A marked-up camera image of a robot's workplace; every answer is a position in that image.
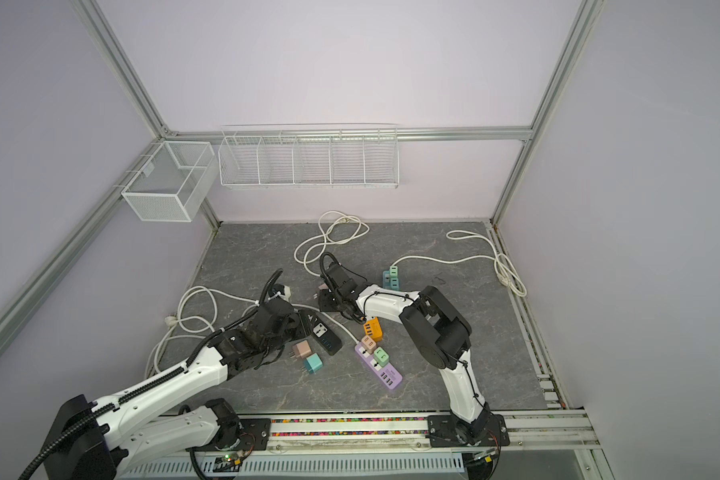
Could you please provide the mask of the black power strip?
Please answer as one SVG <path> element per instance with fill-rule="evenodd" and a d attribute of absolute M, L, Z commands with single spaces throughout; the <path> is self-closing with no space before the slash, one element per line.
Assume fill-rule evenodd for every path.
<path fill-rule="evenodd" d="M 325 352 L 330 356 L 338 353 L 343 347 L 343 342 L 340 337 L 325 321 L 319 319 L 316 315 L 308 314 L 307 318 L 310 323 L 313 338 Z"/>

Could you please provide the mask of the orange power strip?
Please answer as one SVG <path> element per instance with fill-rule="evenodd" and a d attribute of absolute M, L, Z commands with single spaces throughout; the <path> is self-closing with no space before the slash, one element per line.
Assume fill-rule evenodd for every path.
<path fill-rule="evenodd" d="M 370 337 L 374 342 L 379 342 L 383 339 L 383 331 L 377 317 L 367 320 L 363 324 L 363 330 L 365 335 Z"/>

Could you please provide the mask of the pink plug adapter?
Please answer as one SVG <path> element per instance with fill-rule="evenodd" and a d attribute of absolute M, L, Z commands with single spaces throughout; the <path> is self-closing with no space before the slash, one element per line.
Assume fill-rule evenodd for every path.
<path fill-rule="evenodd" d="M 313 350 L 307 340 L 301 340 L 292 346 L 292 355 L 297 360 L 305 360 L 313 354 Z"/>

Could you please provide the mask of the teal plug adapter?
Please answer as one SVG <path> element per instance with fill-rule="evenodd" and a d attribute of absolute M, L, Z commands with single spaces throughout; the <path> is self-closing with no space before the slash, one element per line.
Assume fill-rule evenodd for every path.
<path fill-rule="evenodd" d="M 304 365 L 308 373 L 315 374 L 323 368 L 323 362 L 317 353 L 313 353 L 304 359 Z"/>

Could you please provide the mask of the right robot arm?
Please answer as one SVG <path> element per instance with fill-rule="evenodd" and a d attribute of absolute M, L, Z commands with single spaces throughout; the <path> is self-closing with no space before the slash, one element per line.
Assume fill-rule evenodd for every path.
<path fill-rule="evenodd" d="M 449 413 L 427 418 L 435 447 L 506 444 L 504 420 L 491 411 L 473 372 L 472 328 L 442 292 L 434 286 L 418 292 L 385 289 L 335 258 L 320 268 L 320 277 L 331 296 L 331 311 L 359 323 L 377 318 L 401 324 L 424 360 L 439 370 Z"/>

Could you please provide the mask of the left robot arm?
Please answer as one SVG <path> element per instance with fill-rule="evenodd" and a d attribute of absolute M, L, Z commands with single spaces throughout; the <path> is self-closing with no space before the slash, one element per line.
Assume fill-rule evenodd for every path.
<path fill-rule="evenodd" d="M 43 467 L 51 479 L 115 479 L 133 467 L 190 449 L 233 449 L 254 441 L 223 399 L 165 418 L 169 409 L 249 369 L 277 361 L 307 338 L 307 312 L 275 297 L 204 337 L 189 356 L 139 384 L 88 401 L 78 395 L 58 411 L 40 452 L 21 473 Z"/>

